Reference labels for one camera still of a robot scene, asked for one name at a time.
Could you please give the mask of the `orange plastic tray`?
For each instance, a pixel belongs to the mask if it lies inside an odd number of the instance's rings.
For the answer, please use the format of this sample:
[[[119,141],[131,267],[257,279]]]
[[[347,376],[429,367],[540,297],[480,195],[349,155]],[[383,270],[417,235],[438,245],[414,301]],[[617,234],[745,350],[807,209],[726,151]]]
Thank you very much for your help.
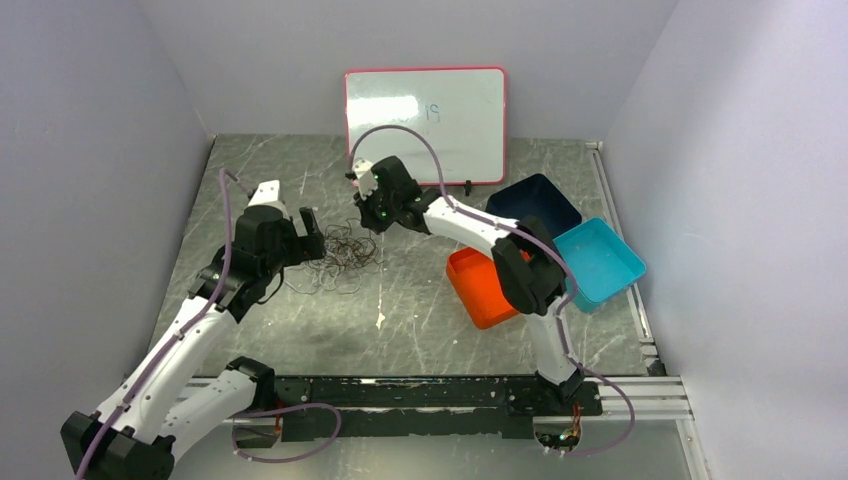
[[[452,253],[446,275],[478,329],[492,328],[519,315],[502,293],[494,262],[479,251],[467,247]]]

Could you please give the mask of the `dark navy plastic tray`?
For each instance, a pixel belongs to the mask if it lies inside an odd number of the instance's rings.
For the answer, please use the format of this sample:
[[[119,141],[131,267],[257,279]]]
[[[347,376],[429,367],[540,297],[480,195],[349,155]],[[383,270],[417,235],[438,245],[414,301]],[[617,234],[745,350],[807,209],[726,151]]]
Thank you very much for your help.
[[[489,196],[485,211],[502,218],[533,216],[554,238],[580,225],[582,215],[545,175],[537,173]]]

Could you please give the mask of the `light blue plastic tray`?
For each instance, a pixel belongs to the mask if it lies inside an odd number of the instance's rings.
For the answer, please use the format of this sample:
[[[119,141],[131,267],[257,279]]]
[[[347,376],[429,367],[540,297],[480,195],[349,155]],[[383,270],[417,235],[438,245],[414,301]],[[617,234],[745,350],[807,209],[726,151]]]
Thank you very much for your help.
[[[594,217],[554,239],[575,275],[575,306],[592,313],[634,285],[646,273],[645,262],[602,218]]]

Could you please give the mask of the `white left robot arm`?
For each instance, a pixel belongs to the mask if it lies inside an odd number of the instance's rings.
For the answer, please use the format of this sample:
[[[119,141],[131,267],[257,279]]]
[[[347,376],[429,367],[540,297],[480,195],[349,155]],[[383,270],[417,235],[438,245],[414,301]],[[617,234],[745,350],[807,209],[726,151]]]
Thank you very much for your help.
[[[315,212],[299,234],[280,205],[226,221],[225,244],[201,269],[177,316],[142,363],[93,413],[72,413],[60,436],[78,479],[166,479],[177,460],[223,420],[280,406],[274,371],[238,357],[183,403],[184,386],[217,341],[261,303],[285,268],[323,258]]]

